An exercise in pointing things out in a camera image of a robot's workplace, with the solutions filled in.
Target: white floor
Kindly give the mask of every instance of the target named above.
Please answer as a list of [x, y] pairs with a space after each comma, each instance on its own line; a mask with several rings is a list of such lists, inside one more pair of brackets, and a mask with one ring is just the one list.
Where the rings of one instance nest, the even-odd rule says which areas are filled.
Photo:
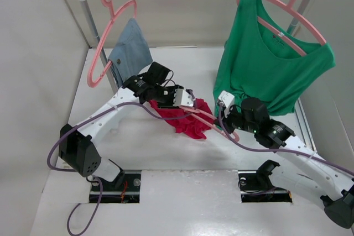
[[[222, 51], [152, 49], [152, 56], [174, 70], [176, 83], [192, 88], [213, 109], [212, 88]], [[89, 51], [77, 90], [72, 125], [112, 96], [106, 79], [95, 89], [86, 84], [93, 53]], [[300, 134], [295, 115], [277, 119]], [[352, 235], [296, 195], [293, 204], [241, 203], [235, 169], [256, 169], [267, 159], [280, 162], [279, 157], [243, 151], [212, 131], [206, 135], [207, 140], [193, 140], [175, 134], [174, 128], [143, 110], [123, 120], [97, 149], [124, 169], [150, 170], [142, 173], [140, 204], [102, 204], [85, 235]], [[242, 144], [260, 147], [251, 134], [240, 132], [240, 137]], [[60, 159], [57, 165], [64, 166]], [[89, 187], [79, 174], [52, 171], [31, 235], [67, 235], [66, 219], [75, 204], [88, 202]], [[71, 220], [74, 233], [84, 228], [94, 207], [83, 204], [77, 209]]]

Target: green tank top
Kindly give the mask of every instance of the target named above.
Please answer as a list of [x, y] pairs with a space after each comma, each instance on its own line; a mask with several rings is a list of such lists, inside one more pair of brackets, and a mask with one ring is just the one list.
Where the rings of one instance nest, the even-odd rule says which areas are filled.
[[[306, 55], [300, 56], [259, 24], [257, 16], [284, 33]], [[237, 105], [246, 97], [257, 97], [270, 115], [293, 113], [296, 100], [304, 90], [334, 66], [334, 53], [328, 43], [321, 46], [298, 40], [270, 18], [262, 0], [240, 0], [219, 65], [214, 99], [227, 91], [235, 96]]]

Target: clothes hanger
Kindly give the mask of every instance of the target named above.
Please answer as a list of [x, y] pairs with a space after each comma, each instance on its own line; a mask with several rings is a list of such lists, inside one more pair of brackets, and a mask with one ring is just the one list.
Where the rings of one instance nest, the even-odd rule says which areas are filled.
[[95, 81], [92, 79], [93, 78], [93, 72], [95, 70], [95, 67], [97, 65], [97, 60], [98, 57], [100, 56], [100, 53], [102, 51], [103, 45], [108, 37], [108, 34], [110, 33], [115, 21], [118, 19], [118, 17], [131, 5], [134, 5], [134, 19], [137, 17], [137, 2], [135, 0], [130, 0], [128, 2], [126, 2], [124, 5], [122, 5], [121, 7], [119, 7], [117, 9], [116, 12], [114, 12], [113, 9], [113, 2], [112, 0], [101, 0], [102, 5], [104, 5], [105, 7], [107, 7], [110, 10], [110, 15], [111, 15], [111, 19], [108, 22], [105, 31], [102, 34], [101, 40], [97, 46], [96, 49], [96, 53], [93, 56], [93, 61], [90, 65], [90, 69], [88, 70], [87, 73], [87, 84], [91, 87], [94, 88], [96, 87], [101, 80], [103, 79], [103, 77], [105, 76], [105, 74], [107, 73], [107, 71], [110, 69], [110, 67], [112, 66], [112, 62], [109, 61], [107, 63], [107, 65], [105, 66], [105, 68], [103, 69], [102, 73], [100, 74], [100, 76], [98, 77], [98, 79], [96, 79]]
[[[179, 108], [181, 108], [182, 110], [191, 113], [191, 116], [193, 116], [195, 119], [201, 121], [203, 124], [207, 125], [208, 127], [210, 127], [211, 129], [217, 131], [219, 134], [223, 135], [225, 138], [227, 138], [226, 134], [224, 131], [218, 129], [217, 126], [215, 126], [214, 124], [209, 123], [208, 121], [204, 120], [203, 118], [201, 118], [200, 116], [197, 116], [196, 113], [201, 113], [213, 120], [217, 120], [217, 118], [215, 116], [213, 116], [212, 114], [209, 114], [203, 110], [197, 109], [197, 108], [191, 108], [191, 107], [185, 107], [185, 106], [179, 106]], [[235, 141], [239, 142], [240, 137], [238, 136], [238, 134], [236, 132], [232, 132], [233, 138]]]
[[[325, 45], [327, 42], [325, 38], [320, 34], [320, 32], [300, 13], [295, 11], [293, 9], [293, 5], [296, 0], [290, 0], [288, 4], [285, 4], [284, 2], [280, 0], [267, 0], [275, 5], [277, 5], [279, 8], [285, 10], [288, 12], [290, 15], [292, 15], [294, 18], [296, 18], [300, 23], [302, 23], [309, 32], [312, 33], [312, 35], [316, 38], [316, 40], [321, 44]], [[290, 47], [292, 47], [299, 55], [304, 56], [306, 55], [306, 52], [301, 49], [299, 46], [297, 46], [293, 41], [291, 41], [284, 33], [280, 32], [278, 29], [276, 29], [274, 26], [270, 25], [268, 22], [263, 20], [262, 18], [258, 17], [257, 18], [258, 22], [261, 23], [261, 25], [265, 26], [268, 30], [270, 30], [272, 33], [276, 34], [279, 36], [282, 40], [284, 40]]]

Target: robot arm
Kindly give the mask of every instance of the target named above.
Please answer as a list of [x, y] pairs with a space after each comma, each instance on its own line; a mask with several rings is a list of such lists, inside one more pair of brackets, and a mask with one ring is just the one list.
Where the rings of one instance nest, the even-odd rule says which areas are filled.
[[[166, 67], [153, 62], [146, 73], [130, 77], [107, 103], [84, 121], [107, 112], [104, 116], [75, 130], [59, 145], [59, 156], [81, 176], [95, 175], [119, 187], [124, 177], [123, 169], [113, 161], [102, 158], [96, 147], [111, 129], [118, 127], [121, 119], [146, 101], [156, 100], [160, 108], [193, 106], [191, 95], [183, 87], [162, 86], [169, 72]], [[65, 125], [60, 136], [72, 128], [69, 124]]]
[[[342, 171], [323, 164], [325, 161], [312, 151], [285, 124], [270, 119], [266, 106], [257, 98], [234, 105], [233, 95], [222, 92], [222, 125], [231, 133], [235, 129], [254, 134], [257, 142], [290, 161], [304, 174], [289, 172], [282, 163], [268, 160], [257, 170], [257, 179], [268, 188], [281, 187], [292, 191], [323, 209], [326, 215], [344, 228], [354, 224], [354, 179]], [[289, 150], [292, 153], [278, 152]], [[308, 157], [296, 154], [308, 154]]]

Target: denim shirt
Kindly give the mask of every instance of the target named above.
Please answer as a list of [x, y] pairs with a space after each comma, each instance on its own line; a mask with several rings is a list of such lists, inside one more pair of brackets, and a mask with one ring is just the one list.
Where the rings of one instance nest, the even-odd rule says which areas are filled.
[[144, 67], [152, 63], [148, 43], [134, 18], [124, 27], [108, 60], [113, 63], [111, 68], [119, 87], [125, 80], [139, 74]]

